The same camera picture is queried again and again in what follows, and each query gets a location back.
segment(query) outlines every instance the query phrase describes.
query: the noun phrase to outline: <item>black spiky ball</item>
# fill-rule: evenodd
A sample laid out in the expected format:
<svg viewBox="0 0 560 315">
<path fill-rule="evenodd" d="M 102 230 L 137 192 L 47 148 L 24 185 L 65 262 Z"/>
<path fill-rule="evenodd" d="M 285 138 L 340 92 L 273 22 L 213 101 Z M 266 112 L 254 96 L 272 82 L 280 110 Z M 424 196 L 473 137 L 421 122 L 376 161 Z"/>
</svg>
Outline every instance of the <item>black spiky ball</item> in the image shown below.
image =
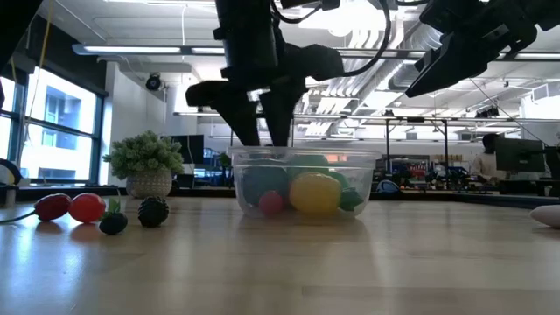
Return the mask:
<svg viewBox="0 0 560 315">
<path fill-rule="evenodd" d="M 169 215 L 169 206 L 164 199 L 148 197 L 142 201 L 138 208 L 138 219 L 145 228 L 159 227 Z"/>
</svg>

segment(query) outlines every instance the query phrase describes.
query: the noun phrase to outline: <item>security camera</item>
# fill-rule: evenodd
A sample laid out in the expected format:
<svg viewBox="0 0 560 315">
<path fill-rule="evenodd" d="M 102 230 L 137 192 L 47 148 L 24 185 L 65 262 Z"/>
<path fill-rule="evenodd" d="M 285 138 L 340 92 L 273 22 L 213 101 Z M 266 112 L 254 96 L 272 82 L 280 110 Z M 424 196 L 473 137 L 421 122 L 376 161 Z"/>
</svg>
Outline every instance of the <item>security camera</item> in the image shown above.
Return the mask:
<svg viewBox="0 0 560 315">
<path fill-rule="evenodd" d="M 150 91 L 159 91 L 164 87 L 163 82 L 159 79 L 159 73 L 151 73 L 150 78 L 146 81 L 146 88 Z"/>
</svg>

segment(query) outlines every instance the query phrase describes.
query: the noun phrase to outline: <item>desk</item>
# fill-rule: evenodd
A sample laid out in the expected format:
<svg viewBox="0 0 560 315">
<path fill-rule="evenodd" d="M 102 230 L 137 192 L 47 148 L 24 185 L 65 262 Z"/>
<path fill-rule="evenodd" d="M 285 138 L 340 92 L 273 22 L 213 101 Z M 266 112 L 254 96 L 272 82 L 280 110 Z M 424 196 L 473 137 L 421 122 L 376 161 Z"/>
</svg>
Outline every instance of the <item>desk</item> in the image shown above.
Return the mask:
<svg viewBox="0 0 560 315">
<path fill-rule="evenodd" d="M 556 315 L 560 232 L 518 208 L 372 201 L 357 220 L 251 220 L 169 198 L 124 234 L 69 216 L 0 226 L 0 313 Z M 3 217 L 29 205 L 0 209 Z"/>
</svg>

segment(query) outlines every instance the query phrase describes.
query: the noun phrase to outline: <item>computer monitor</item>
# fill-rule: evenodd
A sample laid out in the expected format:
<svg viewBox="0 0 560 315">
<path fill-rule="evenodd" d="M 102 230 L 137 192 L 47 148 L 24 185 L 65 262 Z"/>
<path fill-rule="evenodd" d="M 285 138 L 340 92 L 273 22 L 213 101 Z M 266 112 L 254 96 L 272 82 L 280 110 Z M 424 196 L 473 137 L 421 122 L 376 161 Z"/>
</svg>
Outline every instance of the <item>computer monitor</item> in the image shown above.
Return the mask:
<svg viewBox="0 0 560 315">
<path fill-rule="evenodd" d="M 179 153 L 183 156 L 183 163 L 204 164 L 204 135 L 171 136 L 171 140 L 181 144 Z"/>
<path fill-rule="evenodd" d="M 544 172 L 543 142 L 497 138 L 496 166 L 500 171 Z"/>
</svg>

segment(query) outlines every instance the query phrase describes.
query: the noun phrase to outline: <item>yellow ball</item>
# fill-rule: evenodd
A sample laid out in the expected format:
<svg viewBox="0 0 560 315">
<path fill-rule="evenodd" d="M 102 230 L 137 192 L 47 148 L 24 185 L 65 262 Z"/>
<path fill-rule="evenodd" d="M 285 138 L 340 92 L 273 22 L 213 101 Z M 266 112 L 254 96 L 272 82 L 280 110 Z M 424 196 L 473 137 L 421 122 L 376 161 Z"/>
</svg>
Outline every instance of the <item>yellow ball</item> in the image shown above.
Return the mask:
<svg viewBox="0 0 560 315">
<path fill-rule="evenodd" d="M 305 214 L 336 214 L 340 204 L 340 182 L 318 172 L 299 174 L 290 186 L 290 203 Z"/>
</svg>

